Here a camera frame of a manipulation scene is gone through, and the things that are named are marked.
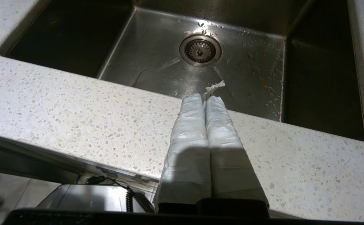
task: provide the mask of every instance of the drain strainer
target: drain strainer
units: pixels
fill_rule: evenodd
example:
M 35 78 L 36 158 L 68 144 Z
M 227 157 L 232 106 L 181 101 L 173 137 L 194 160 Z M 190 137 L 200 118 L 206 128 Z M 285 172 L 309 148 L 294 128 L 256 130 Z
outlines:
M 179 53 L 189 65 L 209 67 L 221 57 L 221 46 L 212 37 L 196 34 L 182 41 Z

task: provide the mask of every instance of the terrazzo countertop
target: terrazzo countertop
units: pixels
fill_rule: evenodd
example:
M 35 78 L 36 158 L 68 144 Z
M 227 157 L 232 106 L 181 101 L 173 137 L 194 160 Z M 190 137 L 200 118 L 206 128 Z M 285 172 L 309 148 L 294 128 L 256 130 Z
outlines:
M 0 46 L 35 3 L 0 0 Z M 364 71 L 364 1 L 350 5 Z M 0 56 L 0 136 L 78 160 L 158 179 L 180 104 Z M 271 209 L 308 219 L 364 221 L 364 142 L 230 115 Z

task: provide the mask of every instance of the tiled floor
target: tiled floor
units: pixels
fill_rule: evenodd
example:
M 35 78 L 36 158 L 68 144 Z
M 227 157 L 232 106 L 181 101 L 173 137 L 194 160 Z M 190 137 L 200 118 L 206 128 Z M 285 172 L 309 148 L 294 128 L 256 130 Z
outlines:
M 78 183 L 84 183 L 86 178 L 96 175 L 98 174 L 84 173 Z M 143 192 L 146 198 L 152 202 L 158 185 L 156 182 L 122 175 L 112 178 L 127 184 L 134 191 Z M 14 209 L 36 207 L 59 185 L 61 184 L 0 173 L 0 224 L 5 220 L 7 214 Z

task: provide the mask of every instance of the sink drain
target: sink drain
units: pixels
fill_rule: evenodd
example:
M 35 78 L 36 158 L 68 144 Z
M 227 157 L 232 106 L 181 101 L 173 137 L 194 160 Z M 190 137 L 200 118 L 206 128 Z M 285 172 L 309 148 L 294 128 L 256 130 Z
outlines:
M 182 41 L 179 53 L 189 65 L 209 67 L 221 57 L 221 46 L 212 37 L 196 34 Z

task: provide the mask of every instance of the sink basin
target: sink basin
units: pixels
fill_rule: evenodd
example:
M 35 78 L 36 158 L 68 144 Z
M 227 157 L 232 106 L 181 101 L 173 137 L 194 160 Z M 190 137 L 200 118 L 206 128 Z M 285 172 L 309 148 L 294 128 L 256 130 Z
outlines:
M 364 141 L 346 0 L 51 0 L 4 56 Z

